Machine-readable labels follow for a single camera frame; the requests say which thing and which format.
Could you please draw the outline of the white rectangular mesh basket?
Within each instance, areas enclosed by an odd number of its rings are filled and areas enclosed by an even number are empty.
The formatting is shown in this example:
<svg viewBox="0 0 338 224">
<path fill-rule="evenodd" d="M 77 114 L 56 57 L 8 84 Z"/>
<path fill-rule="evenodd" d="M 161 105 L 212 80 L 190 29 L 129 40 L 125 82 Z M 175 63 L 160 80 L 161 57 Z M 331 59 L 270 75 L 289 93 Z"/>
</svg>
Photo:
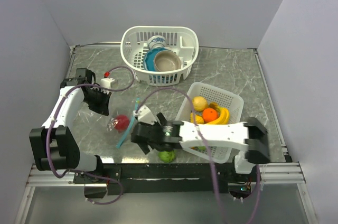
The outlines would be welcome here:
<svg viewBox="0 0 338 224">
<path fill-rule="evenodd" d="M 229 160 L 232 150 L 247 149 L 245 138 L 248 136 L 248 130 L 240 121 L 244 106 L 240 96 L 201 82 L 193 83 L 187 95 L 191 99 L 201 96 L 207 100 L 208 105 L 216 102 L 219 106 L 227 108 L 230 112 L 230 120 L 225 125 L 191 123 L 190 114 L 202 116 L 202 112 L 195 111 L 190 102 L 184 100 L 176 115 L 176 120 L 185 123 L 180 129 L 184 151 L 206 160 L 213 159 L 216 163 L 225 163 Z M 206 151 L 199 151 L 198 146 L 205 146 Z"/>
</svg>

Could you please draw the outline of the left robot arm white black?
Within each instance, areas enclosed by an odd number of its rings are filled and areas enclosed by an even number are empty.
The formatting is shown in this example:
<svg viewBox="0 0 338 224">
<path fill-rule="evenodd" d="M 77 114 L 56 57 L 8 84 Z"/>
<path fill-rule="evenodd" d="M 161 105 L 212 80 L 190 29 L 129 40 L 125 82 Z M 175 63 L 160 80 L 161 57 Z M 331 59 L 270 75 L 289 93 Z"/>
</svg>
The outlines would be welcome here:
<svg viewBox="0 0 338 224">
<path fill-rule="evenodd" d="M 109 115 L 110 93 L 94 87 L 96 75 L 87 68 L 76 70 L 74 78 L 66 78 L 60 84 L 60 95 L 49 118 L 40 128 L 30 131 L 29 139 L 40 171 L 50 171 L 50 163 L 56 170 L 86 172 L 90 181 L 103 180 L 105 169 L 98 155 L 86 154 L 72 135 L 71 127 L 81 103 L 100 115 Z"/>
</svg>

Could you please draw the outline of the green fake cabbage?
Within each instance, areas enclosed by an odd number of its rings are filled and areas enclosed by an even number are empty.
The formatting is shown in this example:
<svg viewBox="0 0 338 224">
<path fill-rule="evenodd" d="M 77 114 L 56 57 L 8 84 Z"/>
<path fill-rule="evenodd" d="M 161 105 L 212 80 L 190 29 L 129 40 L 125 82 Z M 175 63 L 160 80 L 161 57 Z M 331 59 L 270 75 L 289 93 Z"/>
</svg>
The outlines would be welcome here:
<svg viewBox="0 0 338 224">
<path fill-rule="evenodd" d="M 175 151 L 162 151 L 158 153 L 158 157 L 164 163 L 171 163 L 175 160 L 176 154 Z"/>
</svg>

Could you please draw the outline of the yellow fake pepper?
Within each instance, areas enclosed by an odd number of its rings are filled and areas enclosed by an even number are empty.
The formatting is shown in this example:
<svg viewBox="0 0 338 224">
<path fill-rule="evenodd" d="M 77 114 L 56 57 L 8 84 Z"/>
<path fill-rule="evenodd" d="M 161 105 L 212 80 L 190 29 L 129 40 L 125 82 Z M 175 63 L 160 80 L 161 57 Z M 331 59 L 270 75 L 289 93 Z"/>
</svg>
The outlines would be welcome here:
<svg viewBox="0 0 338 224">
<path fill-rule="evenodd" d="M 197 123 L 197 124 L 204 124 L 204 119 L 202 118 L 202 116 L 191 113 L 190 114 L 190 122 L 191 123 Z"/>
</svg>

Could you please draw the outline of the white oval dish basket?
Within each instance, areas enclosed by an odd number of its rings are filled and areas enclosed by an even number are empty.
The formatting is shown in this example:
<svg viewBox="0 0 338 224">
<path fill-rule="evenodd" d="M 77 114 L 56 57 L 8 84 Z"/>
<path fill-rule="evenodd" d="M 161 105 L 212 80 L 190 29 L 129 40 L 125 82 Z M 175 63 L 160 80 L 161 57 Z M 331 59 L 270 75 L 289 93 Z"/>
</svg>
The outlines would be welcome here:
<svg viewBox="0 0 338 224">
<path fill-rule="evenodd" d="M 199 52 L 196 33 L 182 26 L 134 26 L 120 46 L 123 61 L 139 82 L 172 86 L 185 80 Z"/>
</svg>

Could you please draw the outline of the beige bowl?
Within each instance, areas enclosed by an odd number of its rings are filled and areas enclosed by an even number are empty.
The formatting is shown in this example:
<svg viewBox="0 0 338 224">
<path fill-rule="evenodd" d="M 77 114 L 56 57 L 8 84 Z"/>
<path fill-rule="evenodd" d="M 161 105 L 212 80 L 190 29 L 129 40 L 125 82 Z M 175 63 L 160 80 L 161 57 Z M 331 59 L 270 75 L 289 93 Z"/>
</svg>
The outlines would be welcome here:
<svg viewBox="0 0 338 224">
<path fill-rule="evenodd" d="M 158 72 L 174 71 L 182 66 L 180 58 L 170 50 L 159 52 L 155 57 L 154 63 Z"/>
</svg>

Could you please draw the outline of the tan fake potato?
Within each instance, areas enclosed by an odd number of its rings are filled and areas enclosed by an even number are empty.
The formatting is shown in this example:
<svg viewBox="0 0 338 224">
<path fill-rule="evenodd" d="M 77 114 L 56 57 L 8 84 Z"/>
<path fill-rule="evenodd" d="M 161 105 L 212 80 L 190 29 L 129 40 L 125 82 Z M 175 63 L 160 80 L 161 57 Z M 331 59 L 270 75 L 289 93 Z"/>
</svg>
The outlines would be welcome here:
<svg viewBox="0 0 338 224">
<path fill-rule="evenodd" d="M 207 100 L 201 96 L 194 97 L 192 102 L 194 110 L 197 112 L 202 112 L 209 107 Z"/>
</svg>

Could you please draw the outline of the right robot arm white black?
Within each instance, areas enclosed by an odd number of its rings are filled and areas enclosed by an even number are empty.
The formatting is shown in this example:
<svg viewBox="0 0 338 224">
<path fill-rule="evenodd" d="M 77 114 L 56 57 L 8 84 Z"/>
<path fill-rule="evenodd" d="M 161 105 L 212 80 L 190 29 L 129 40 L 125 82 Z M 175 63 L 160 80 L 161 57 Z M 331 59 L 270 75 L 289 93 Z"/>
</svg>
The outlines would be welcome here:
<svg viewBox="0 0 338 224">
<path fill-rule="evenodd" d="M 131 133 L 131 141 L 137 144 L 144 154 L 150 149 L 172 151 L 197 146 L 225 147 L 238 150 L 234 157 L 231 175 L 243 181 L 254 165 L 270 163 L 268 131 L 255 117 L 246 122 L 229 125 L 195 125 L 191 122 L 160 119 L 152 122 L 137 116 L 137 124 Z"/>
</svg>

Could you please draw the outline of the orange fake fruit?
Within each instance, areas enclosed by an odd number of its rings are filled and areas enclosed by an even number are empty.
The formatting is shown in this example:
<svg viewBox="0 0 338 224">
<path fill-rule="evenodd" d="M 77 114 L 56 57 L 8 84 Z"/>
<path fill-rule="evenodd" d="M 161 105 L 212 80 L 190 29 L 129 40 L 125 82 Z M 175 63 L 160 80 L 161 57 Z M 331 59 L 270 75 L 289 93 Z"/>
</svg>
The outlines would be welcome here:
<svg viewBox="0 0 338 224">
<path fill-rule="evenodd" d="M 218 119 L 219 115 L 215 109 L 209 107 L 202 112 L 202 118 L 204 120 L 204 123 L 206 124 Z"/>
</svg>

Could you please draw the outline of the red fake apple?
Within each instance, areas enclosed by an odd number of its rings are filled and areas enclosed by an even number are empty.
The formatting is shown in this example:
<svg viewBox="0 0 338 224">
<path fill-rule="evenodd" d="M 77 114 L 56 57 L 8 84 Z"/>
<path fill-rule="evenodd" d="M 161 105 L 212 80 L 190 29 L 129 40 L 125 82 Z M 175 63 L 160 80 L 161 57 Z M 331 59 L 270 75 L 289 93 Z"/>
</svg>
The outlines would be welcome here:
<svg viewBox="0 0 338 224">
<path fill-rule="evenodd" d="M 129 126 L 129 118 L 126 115 L 118 115 L 113 120 L 114 129 L 119 133 L 124 132 Z"/>
</svg>

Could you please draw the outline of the yellow fake banana piece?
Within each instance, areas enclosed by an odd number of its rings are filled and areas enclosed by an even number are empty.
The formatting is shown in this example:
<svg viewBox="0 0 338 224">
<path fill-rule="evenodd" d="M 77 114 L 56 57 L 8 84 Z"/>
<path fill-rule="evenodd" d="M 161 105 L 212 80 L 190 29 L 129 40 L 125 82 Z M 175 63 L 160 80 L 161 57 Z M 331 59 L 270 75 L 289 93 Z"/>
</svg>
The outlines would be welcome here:
<svg viewBox="0 0 338 224">
<path fill-rule="evenodd" d="M 229 122 L 230 112 L 227 108 L 219 106 L 216 102 L 211 102 L 209 107 L 215 109 L 218 112 L 219 117 L 214 121 L 208 122 L 207 124 L 225 125 Z"/>
</svg>

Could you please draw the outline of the green fake vegetable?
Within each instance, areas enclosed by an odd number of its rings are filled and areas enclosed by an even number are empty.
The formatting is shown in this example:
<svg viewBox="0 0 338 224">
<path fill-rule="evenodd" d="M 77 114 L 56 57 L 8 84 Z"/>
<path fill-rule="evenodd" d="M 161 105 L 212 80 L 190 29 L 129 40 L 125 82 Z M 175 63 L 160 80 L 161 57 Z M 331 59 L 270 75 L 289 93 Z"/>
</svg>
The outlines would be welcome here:
<svg viewBox="0 0 338 224">
<path fill-rule="evenodd" d="M 206 151 L 206 147 L 205 146 L 198 146 L 198 150 L 199 151 Z"/>
</svg>

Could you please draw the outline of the blue white porcelain cup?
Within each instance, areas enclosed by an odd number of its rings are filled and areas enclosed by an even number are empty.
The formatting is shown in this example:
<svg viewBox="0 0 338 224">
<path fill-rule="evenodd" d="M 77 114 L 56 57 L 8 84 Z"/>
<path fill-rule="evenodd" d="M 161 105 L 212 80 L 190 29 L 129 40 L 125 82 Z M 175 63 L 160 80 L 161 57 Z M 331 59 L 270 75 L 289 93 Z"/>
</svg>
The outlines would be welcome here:
<svg viewBox="0 0 338 224">
<path fill-rule="evenodd" d="M 155 35 L 147 40 L 147 46 L 150 50 L 164 48 L 167 46 L 166 38 L 161 35 Z"/>
</svg>

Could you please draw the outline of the teal plate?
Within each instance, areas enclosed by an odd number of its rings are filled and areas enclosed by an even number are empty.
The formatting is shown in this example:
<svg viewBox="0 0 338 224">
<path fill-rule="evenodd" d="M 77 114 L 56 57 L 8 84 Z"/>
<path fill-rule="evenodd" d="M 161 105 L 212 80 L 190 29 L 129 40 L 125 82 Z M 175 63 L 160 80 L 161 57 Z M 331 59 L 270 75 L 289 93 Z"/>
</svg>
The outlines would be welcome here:
<svg viewBox="0 0 338 224">
<path fill-rule="evenodd" d="M 161 51 L 167 51 L 167 49 L 166 48 L 154 48 L 154 49 L 149 50 L 145 54 L 144 59 L 143 59 L 143 66 L 145 70 L 156 71 L 154 60 L 155 60 L 156 55 Z"/>
</svg>

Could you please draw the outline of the clear zip top bag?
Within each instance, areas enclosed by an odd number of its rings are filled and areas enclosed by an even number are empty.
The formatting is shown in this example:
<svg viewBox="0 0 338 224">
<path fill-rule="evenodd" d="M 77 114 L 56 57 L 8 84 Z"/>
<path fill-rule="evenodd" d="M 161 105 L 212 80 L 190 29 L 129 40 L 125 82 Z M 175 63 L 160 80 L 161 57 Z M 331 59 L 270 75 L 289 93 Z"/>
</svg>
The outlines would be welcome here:
<svg viewBox="0 0 338 224">
<path fill-rule="evenodd" d="M 100 115 L 89 108 L 81 108 L 78 112 L 79 123 L 83 125 L 89 133 L 95 133 L 96 139 L 107 139 L 120 149 L 136 121 L 133 111 L 139 107 L 140 99 L 136 98 L 132 102 L 124 104 L 109 105 L 108 116 Z"/>
</svg>

